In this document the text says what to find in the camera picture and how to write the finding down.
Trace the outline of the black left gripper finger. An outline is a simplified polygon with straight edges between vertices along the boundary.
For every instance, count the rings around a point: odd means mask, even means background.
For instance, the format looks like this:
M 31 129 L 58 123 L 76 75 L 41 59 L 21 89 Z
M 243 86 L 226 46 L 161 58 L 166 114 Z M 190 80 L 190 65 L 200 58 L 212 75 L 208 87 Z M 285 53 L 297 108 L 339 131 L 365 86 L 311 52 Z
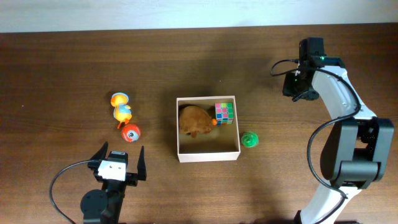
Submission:
M 146 181 L 146 178 L 147 170 L 144 157 L 144 146 L 142 146 L 139 154 L 139 160 L 137 162 L 137 179 L 141 181 Z
M 105 159 L 107 150 L 108 150 L 108 142 L 106 141 L 106 142 L 102 145 L 102 147 L 100 148 L 100 150 L 97 151 L 90 159 L 91 159 L 91 160 L 96 160 L 96 161 Z

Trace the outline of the green ridged ball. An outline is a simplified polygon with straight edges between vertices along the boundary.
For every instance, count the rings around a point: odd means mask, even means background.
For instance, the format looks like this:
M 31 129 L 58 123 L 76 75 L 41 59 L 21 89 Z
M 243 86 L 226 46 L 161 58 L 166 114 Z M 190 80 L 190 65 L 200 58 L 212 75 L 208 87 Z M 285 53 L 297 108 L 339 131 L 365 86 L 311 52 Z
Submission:
M 259 144 L 259 137 L 255 132 L 248 131 L 243 133 L 241 142 L 246 148 L 256 147 Z

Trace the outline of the colourful puzzle cube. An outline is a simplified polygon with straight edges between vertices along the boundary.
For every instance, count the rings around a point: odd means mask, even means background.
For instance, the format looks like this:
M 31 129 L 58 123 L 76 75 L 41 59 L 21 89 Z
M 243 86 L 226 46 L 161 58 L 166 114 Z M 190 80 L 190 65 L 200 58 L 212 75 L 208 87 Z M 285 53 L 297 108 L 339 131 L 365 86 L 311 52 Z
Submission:
M 233 124 L 234 119 L 234 107 L 232 102 L 215 104 L 215 118 L 213 119 L 214 126 Z

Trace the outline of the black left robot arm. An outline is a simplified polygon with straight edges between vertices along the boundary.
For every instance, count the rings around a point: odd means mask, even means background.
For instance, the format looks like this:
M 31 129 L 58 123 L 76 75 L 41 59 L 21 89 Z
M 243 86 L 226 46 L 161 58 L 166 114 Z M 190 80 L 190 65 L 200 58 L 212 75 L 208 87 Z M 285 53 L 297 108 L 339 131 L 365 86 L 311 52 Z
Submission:
M 140 150 L 136 173 L 127 171 L 128 153 L 107 153 L 107 149 L 108 143 L 104 143 L 88 163 L 88 168 L 102 187 L 82 197 L 80 209 L 84 223 L 118 223 L 126 187 L 135 187 L 147 178 L 144 147 Z

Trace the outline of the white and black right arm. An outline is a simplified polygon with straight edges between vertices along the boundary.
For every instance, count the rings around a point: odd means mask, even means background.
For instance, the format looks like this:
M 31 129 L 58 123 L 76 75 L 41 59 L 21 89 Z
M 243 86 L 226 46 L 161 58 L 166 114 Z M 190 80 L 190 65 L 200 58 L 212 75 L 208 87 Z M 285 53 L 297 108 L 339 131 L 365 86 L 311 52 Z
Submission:
M 321 174 L 314 174 L 320 185 L 294 222 L 334 223 L 354 196 L 384 176 L 394 125 L 363 103 L 342 59 L 325 53 L 322 38 L 301 40 L 294 62 L 296 69 L 283 72 L 283 95 L 293 101 L 320 98 L 331 117 L 308 140 L 307 162 L 312 172 L 313 140 L 322 129 L 332 127 L 320 156 Z

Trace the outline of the red and grey ball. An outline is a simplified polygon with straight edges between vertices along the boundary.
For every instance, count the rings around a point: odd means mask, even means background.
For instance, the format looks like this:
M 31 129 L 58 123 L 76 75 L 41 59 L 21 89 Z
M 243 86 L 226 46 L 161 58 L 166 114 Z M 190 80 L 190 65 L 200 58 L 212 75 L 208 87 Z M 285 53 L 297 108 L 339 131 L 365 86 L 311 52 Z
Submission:
M 127 142 L 134 142 L 139 140 L 141 136 L 141 130 L 138 125 L 129 123 L 122 128 L 122 137 Z

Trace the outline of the orange duck toy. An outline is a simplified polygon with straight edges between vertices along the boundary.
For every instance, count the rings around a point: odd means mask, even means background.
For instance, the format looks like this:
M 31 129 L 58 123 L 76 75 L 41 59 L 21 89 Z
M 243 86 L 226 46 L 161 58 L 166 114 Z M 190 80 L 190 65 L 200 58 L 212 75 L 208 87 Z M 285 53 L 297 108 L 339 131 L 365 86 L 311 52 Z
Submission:
M 114 107 L 113 116 L 119 121 L 118 129 L 123 124 L 128 124 L 132 118 L 131 107 L 128 102 L 129 97 L 125 93 L 115 93 L 111 97 L 111 106 Z

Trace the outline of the pink cardboard box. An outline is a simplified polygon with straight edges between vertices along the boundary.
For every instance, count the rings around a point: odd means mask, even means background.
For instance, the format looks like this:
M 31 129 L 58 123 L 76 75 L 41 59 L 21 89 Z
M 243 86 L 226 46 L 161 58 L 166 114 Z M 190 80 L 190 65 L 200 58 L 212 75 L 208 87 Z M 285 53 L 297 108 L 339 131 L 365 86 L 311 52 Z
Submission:
M 180 162 L 233 161 L 241 152 L 238 115 L 234 96 L 202 96 L 176 99 L 176 112 L 186 106 L 199 106 L 217 119 L 217 112 L 231 112 L 233 117 L 222 116 L 221 123 L 208 134 L 192 138 L 177 130 L 177 155 Z

